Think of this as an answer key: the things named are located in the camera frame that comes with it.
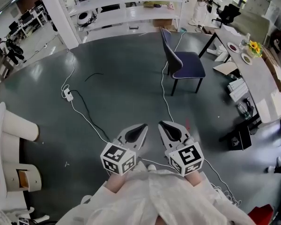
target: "sunflower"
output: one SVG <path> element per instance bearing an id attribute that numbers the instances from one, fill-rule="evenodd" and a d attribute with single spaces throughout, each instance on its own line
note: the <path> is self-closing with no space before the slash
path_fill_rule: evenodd
<path id="1" fill-rule="evenodd" d="M 251 48 L 253 48 L 253 49 L 257 49 L 257 48 L 258 48 L 257 42 L 252 42 L 252 41 L 250 41 L 250 46 L 251 46 Z"/>

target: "white stool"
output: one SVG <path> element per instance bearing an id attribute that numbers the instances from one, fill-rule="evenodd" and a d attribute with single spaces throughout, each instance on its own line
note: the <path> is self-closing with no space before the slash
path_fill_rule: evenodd
<path id="1" fill-rule="evenodd" d="M 8 192 L 33 192 L 42 188 L 41 176 L 34 165 L 3 162 L 3 171 Z"/>

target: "red object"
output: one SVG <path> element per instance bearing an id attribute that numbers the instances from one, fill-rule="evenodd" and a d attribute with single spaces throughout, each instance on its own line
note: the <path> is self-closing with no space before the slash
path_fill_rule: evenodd
<path id="1" fill-rule="evenodd" d="M 188 121 L 188 119 L 185 120 L 185 126 L 186 126 L 186 130 L 191 129 L 190 126 L 189 126 L 189 121 Z"/>
<path id="2" fill-rule="evenodd" d="M 256 225 L 268 225 L 273 216 L 274 210 L 270 204 L 261 208 L 255 207 L 248 215 Z"/>

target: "white pillar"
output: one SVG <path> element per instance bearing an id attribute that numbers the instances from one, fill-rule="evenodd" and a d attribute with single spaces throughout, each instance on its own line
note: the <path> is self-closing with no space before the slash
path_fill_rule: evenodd
<path id="1" fill-rule="evenodd" d="M 43 0 L 48 13 L 68 49 L 77 47 L 81 39 L 63 1 Z"/>

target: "table leg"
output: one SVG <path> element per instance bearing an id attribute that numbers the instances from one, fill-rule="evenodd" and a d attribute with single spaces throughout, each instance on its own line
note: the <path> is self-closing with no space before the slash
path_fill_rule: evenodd
<path id="1" fill-rule="evenodd" d="M 204 54 L 204 52 L 207 50 L 207 48 L 209 48 L 209 46 L 211 45 L 211 43 L 213 42 L 213 40 L 215 39 L 216 37 L 216 33 L 214 33 L 212 35 L 212 37 L 210 38 L 210 40 L 207 42 L 207 44 L 205 45 L 205 47 L 203 48 L 203 50 L 200 52 L 199 54 L 199 58 L 202 57 L 202 55 Z"/>
<path id="2" fill-rule="evenodd" d="M 38 18 L 38 17 L 37 17 L 37 20 L 38 20 L 39 24 L 41 25 L 41 27 L 43 28 L 44 26 L 42 25 L 41 20 L 39 20 L 39 18 Z"/>
<path id="3" fill-rule="evenodd" d="M 44 13 L 42 12 L 43 18 L 45 20 L 45 22 L 48 22 L 47 18 L 45 17 Z"/>
<path id="4" fill-rule="evenodd" d="M 254 128 L 257 128 L 260 124 L 262 123 L 262 121 L 260 120 L 259 122 L 256 122 L 252 127 L 249 128 L 249 130 L 253 130 Z"/>
<path id="5" fill-rule="evenodd" d="M 241 122 L 240 124 L 236 125 L 236 128 L 232 132 L 229 132 L 225 136 L 220 137 L 219 142 L 225 141 L 226 139 L 232 137 L 233 134 L 239 129 L 239 127 L 248 126 L 251 123 L 253 123 L 254 121 L 256 121 L 258 118 L 260 118 L 260 117 L 259 117 L 259 114 L 257 113 L 255 116 L 251 117 L 250 119 L 245 120 L 245 121 Z"/>
<path id="6" fill-rule="evenodd" d="M 27 33 L 25 32 L 24 28 L 21 28 L 25 36 L 28 38 Z"/>
<path id="7" fill-rule="evenodd" d="M 231 56 L 230 56 L 230 54 L 228 53 L 228 57 L 226 58 L 226 60 L 225 60 L 224 63 L 228 62 L 229 58 L 231 58 Z"/>

